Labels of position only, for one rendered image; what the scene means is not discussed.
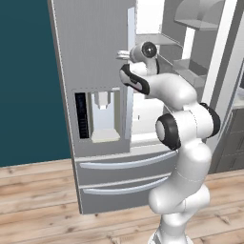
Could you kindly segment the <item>clear fridge door bin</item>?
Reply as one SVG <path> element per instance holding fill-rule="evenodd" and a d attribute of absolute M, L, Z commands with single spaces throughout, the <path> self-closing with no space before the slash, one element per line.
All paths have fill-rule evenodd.
<path fill-rule="evenodd" d="M 216 31 L 225 0 L 183 0 L 174 21 L 197 31 Z"/>
<path fill-rule="evenodd" d="M 208 70 L 192 59 L 174 60 L 173 69 L 195 88 L 205 86 Z"/>

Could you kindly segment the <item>grey fridge door with dispenser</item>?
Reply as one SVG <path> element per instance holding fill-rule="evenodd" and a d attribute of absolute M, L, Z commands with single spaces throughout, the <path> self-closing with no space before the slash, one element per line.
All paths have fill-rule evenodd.
<path fill-rule="evenodd" d="M 128 50 L 136 0 L 49 0 L 71 157 L 127 153 L 127 91 L 116 58 Z"/>

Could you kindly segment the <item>grey fridge drawer front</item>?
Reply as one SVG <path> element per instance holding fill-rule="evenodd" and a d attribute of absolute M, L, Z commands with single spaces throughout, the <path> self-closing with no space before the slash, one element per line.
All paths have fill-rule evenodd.
<path fill-rule="evenodd" d="M 136 187 L 144 184 L 154 182 L 163 177 L 130 182 L 120 185 L 110 185 L 108 187 L 98 187 L 92 189 L 124 189 Z M 105 212 L 113 212 L 118 210 L 125 210 L 135 207 L 141 207 L 148 204 L 148 197 L 150 190 L 139 193 L 128 193 L 119 195 L 96 195 L 86 194 L 83 192 L 84 188 L 80 189 L 80 213 L 81 214 L 99 214 Z"/>
<path fill-rule="evenodd" d="M 138 153 L 138 154 L 122 153 L 122 154 L 111 154 L 108 156 L 83 157 L 80 159 L 75 158 L 73 163 L 76 167 L 76 178 L 80 185 L 105 184 L 111 182 L 133 180 L 136 178 L 150 177 L 158 174 L 170 173 L 174 168 L 177 155 L 151 165 L 142 166 L 138 168 L 120 169 L 120 170 L 82 169 L 80 168 L 79 163 L 81 162 L 120 163 L 120 162 L 147 159 L 168 152 L 169 151 Z"/>

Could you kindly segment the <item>dark grey cupboard run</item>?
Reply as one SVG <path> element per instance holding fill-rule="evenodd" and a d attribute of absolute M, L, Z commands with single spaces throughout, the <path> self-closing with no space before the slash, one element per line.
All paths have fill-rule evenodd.
<path fill-rule="evenodd" d="M 244 169 L 244 108 L 231 113 L 228 126 L 214 151 L 209 173 Z"/>

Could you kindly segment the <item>grey fridge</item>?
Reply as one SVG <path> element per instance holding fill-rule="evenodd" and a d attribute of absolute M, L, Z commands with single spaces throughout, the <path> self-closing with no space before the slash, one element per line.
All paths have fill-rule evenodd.
<path fill-rule="evenodd" d="M 164 147 L 157 139 L 155 134 L 154 123 L 157 117 L 163 112 L 163 104 L 161 101 L 156 99 L 145 99 L 138 93 L 133 93 L 133 104 L 132 104 L 132 130 L 131 130 L 131 147 L 128 152 L 131 154 L 138 153 L 157 153 L 170 151 Z M 76 194 L 78 199 L 78 206 L 80 204 L 80 189 L 81 188 L 98 188 L 108 187 L 110 185 L 120 185 L 130 182 L 143 181 L 163 176 L 168 176 L 169 173 L 158 174 L 155 176 L 136 178 L 133 180 L 125 180 L 119 182 L 111 182 L 105 184 L 96 185 L 80 185 L 76 178 L 76 167 L 72 160 L 72 167 L 74 172 L 74 180 L 76 187 Z"/>

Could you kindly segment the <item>open grey fridge door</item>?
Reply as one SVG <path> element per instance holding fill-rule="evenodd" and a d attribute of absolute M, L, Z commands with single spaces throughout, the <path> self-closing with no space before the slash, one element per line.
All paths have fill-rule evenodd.
<path fill-rule="evenodd" d="M 205 86 L 195 88 L 200 102 L 208 104 L 219 115 L 220 131 L 207 140 L 215 149 L 227 127 L 238 75 L 244 61 L 244 0 L 225 0 L 217 30 L 194 30 L 174 21 L 183 0 L 165 0 L 162 34 L 171 41 L 160 47 L 166 71 L 174 71 L 173 61 L 192 59 L 208 70 Z"/>

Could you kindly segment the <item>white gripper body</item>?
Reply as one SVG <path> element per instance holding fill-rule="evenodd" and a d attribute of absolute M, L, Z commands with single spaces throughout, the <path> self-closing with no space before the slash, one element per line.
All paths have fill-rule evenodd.
<path fill-rule="evenodd" d="M 118 51 L 116 58 L 121 59 L 121 60 L 129 60 L 130 59 L 130 52 L 129 51 Z"/>

